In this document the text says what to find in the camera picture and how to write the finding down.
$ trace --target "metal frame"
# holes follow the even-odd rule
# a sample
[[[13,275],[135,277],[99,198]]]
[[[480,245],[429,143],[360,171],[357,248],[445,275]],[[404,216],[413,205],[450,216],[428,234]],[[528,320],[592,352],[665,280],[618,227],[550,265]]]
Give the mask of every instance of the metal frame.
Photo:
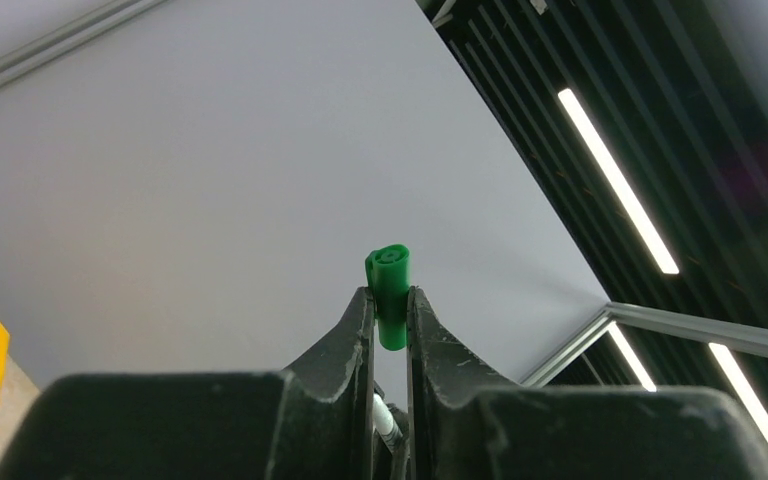
[[[527,387],[549,383],[590,345],[599,340],[611,322],[642,328],[698,342],[725,345],[731,350],[768,358],[768,329],[722,322],[625,303],[605,305],[587,326],[552,354],[543,364],[520,380]]]
[[[167,0],[113,0],[0,58],[0,88]]]

